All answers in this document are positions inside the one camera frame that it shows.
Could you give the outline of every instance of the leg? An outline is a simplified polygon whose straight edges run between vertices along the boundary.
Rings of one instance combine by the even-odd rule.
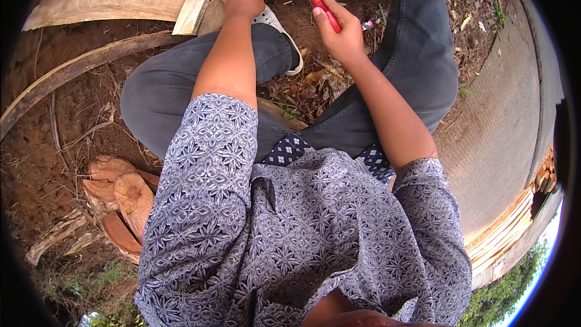
[[[446,3],[392,0],[386,25],[383,41],[371,61],[433,132],[458,91]],[[334,147],[352,157],[373,143],[379,144],[371,115],[355,85],[301,136],[317,149]]]
[[[257,84],[291,68],[291,47],[284,35],[266,24],[253,25],[251,30]],[[198,72],[217,36],[218,32],[208,33],[150,58],[123,85],[123,120],[133,135],[161,159],[181,124]],[[291,132],[259,109],[257,160],[262,161],[274,144]]]

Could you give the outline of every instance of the white sneaker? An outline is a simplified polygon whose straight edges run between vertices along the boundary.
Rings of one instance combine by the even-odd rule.
[[[272,10],[270,10],[268,5],[264,6],[264,10],[262,11],[262,13],[258,14],[258,16],[256,18],[252,19],[252,24],[255,24],[255,23],[264,23],[264,24],[268,24],[269,26],[273,26],[280,33],[283,33],[284,35],[286,35],[290,39],[290,42],[292,43],[294,50],[299,54],[299,65],[295,69],[291,69],[291,70],[286,71],[285,75],[293,76],[293,75],[298,74],[303,69],[303,64],[304,64],[303,57],[300,55],[299,47],[296,46],[294,40],[289,36],[289,34],[282,27],[281,23],[278,21],[277,16],[274,15],[274,13],[272,12]]]

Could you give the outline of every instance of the blue floral batik shirt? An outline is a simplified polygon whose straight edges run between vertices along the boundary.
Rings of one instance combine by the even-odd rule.
[[[188,105],[143,236],[149,325],[300,326],[337,288],[404,322],[460,319],[472,269],[437,159],[406,165],[390,192],[336,149],[253,164],[257,125],[231,97]]]

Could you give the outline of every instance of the person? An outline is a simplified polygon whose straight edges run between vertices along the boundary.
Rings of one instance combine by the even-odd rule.
[[[257,106],[257,84],[302,66],[263,0],[222,0],[221,31],[124,84],[127,127],[164,159],[135,294],[149,325],[454,324],[464,312],[471,263],[431,136],[457,92],[446,4],[392,0],[370,59],[359,20],[323,1],[342,30],[314,8],[321,39],[355,85],[300,132]]]

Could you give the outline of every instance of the right hand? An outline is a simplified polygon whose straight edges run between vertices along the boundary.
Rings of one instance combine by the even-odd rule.
[[[319,7],[313,8],[321,40],[329,54],[345,67],[367,58],[363,49],[363,33],[359,19],[335,0],[323,0],[323,3],[341,25],[341,31],[336,33],[325,12]]]

